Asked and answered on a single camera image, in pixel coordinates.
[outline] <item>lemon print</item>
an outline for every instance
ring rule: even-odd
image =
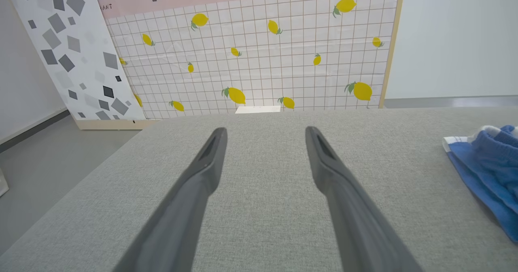
[[[355,97],[358,100],[370,101],[370,96],[372,95],[372,89],[369,85],[362,82],[354,82],[346,86],[344,91],[347,91],[349,88],[349,93],[352,91],[355,92]]]
[[[277,102],[281,102],[281,104],[284,103],[284,106],[286,108],[293,109],[295,107],[295,102],[293,101],[292,98],[281,97],[281,98],[277,99]]]
[[[340,15],[340,12],[345,13],[353,10],[356,6],[356,2],[354,0],[341,0],[336,4],[335,9],[333,10],[333,17],[336,18],[336,15]]]
[[[237,104],[245,104],[245,97],[240,89],[227,87],[226,89],[221,90],[221,95],[223,94],[227,97],[230,96],[230,99]]]
[[[135,95],[135,99],[137,99],[138,105],[140,107],[142,107],[142,100],[140,100],[140,97],[137,94],[134,94],[134,95]]]
[[[171,101],[169,102],[171,106],[173,106],[178,111],[183,111],[183,105],[178,101]]]
[[[279,25],[273,20],[270,20],[268,22],[268,30],[270,30],[273,34],[281,34],[282,30],[279,28]]]
[[[144,40],[144,43],[147,45],[153,46],[155,45],[155,42],[151,40],[151,38],[147,34],[142,34],[142,40]]]
[[[378,37],[374,37],[372,39],[372,44],[375,46],[375,47],[382,47],[384,45],[383,42],[381,42],[381,40],[378,38]]]
[[[319,54],[315,55],[315,59],[313,60],[313,65],[319,65],[320,61],[322,60],[322,57]]]
[[[230,52],[231,52],[233,55],[235,55],[235,56],[241,56],[241,53],[240,53],[240,52],[238,52],[238,51],[237,51],[237,48],[235,48],[235,47],[232,47],[232,48],[230,49]]]
[[[207,24],[207,21],[209,21],[209,18],[205,14],[198,13],[191,20],[191,29],[194,31],[195,28]]]

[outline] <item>wooden frame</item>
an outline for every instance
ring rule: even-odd
[[[401,16],[402,6],[403,0],[397,0],[394,28],[392,29],[392,37],[390,42],[390,49],[388,51],[385,77],[383,79],[383,88],[381,89],[379,108],[383,108],[383,104],[385,102],[385,92],[389,82],[389,75],[392,67],[392,58],[394,56],[394,47],[396,45],[397,30],[399,26],[399,18]],[[76,121],[76,124],[80,130],[142,130],[157,122],[156,120],[74,120]]]
[[[379,108],[383,108],[385,104],[385,92],[389,83],[390,69],[392,67],[392,58],[394,57],[394,47],[396,46],[397,29],[399,27],[399,18],[401,16],[401,8],[403,7],[403,0],[397,0],[396,16],[394,17],[394,28],[392,29],[392,37],[390,40],[390,49],[388,50],[387,67],[385,69],[385,78],[383,79],[383,88],[381,89],[381,97]]]

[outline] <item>white grid backdrop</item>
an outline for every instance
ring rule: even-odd
[[[246,106],[290,97],[295,111],[377,108],[397,0],[355,0],[354,10],[334,18],[339,1],[237,0],[122,16],[107,24],[148,119],[234,113],[239,104],[221,95],[227,87],[243,91]],[[193,31],[197,13],[209,21]],[[269,32],[269,20],[283,33]],[[145,45],[142,34],[155,45]],[[374,47],[373,37],[384,46]],[[232,55],[232,47],[242,55]],[[318,66],[316,53],[322,57]],[[352,82],[371,86],[369,102],[344,92]],[[172,100],[185,112],[174,110]]]

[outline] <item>blue cloth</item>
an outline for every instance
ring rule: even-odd
[[[472,137],[444,138],[466,186],[518,243],[518,138],[514,126],[483,127]]]

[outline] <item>gray table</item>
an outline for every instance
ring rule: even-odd
[[[209,115],[140,132],[0,257],[0,271],[109,271],[219,126],[228,128],[193,271],[340,271],[304,129],[317,126],[429,271],[511,271],[518,248],[484,213],[441,145],[518,108],[429,108]]]

